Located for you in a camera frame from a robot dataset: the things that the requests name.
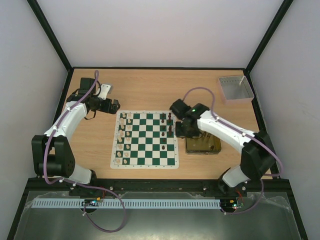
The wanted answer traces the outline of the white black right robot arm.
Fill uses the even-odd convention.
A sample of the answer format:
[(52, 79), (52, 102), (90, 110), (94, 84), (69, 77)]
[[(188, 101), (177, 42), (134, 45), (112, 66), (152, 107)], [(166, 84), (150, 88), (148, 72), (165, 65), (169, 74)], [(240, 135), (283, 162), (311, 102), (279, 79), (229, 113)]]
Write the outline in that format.
[(218, 191), (224, 196), (233, 193), (241, 183), (260, 180), (280, 161), (265, 131), (253, 132), (241, 128), (216, 115), (201, 103), (191, 107), (178, 99), (169, 109), (179, 119), (175, 124), (177, 137), (198, 137), (201, 132), (206, 132), (240, 153), (240, 164), (227, 169), (218, 178)]

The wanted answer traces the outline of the gold square tin box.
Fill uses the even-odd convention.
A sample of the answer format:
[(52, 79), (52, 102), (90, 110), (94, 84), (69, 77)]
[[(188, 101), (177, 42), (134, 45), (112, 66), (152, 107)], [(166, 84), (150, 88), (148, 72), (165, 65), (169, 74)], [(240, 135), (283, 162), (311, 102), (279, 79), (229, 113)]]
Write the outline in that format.
[(185, 138), (184, 142), (187, 154), (217, 155), (222, 150), (221, 140), (205, 131), (197, 137)]

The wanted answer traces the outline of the green white chess board mat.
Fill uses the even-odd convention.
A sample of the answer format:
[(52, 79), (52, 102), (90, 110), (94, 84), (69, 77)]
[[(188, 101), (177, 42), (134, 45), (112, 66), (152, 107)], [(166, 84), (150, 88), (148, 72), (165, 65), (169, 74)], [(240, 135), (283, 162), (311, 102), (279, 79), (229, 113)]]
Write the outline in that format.
[[(179, 145), (175, 133), (176, 116), (170, 111), (129, 111), (122, 110), (116, 115), (111, 169), (178, 169)], [(165, 122), (161, 123), (161, 114)], [(167, 136), (172, 126), (172, 136)]]

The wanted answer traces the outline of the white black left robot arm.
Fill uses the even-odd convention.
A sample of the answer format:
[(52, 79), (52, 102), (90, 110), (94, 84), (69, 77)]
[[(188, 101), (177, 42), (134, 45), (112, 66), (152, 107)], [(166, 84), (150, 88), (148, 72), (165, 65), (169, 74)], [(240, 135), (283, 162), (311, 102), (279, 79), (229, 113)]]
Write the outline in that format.
[(94, 170), (76, 163), (69, 141), (79, 123), (89, 112), (116, 114), (118, 100), (108, 98), (113, 86), (100, 83), (98, 77), (83, 77), (80, 86), (66, 99), (61, 115), (42, 135), (31, 140), (33, 167), (37, 176), (48, 184), (68, 182), (73, 186), (88, 186), (96, 178)]

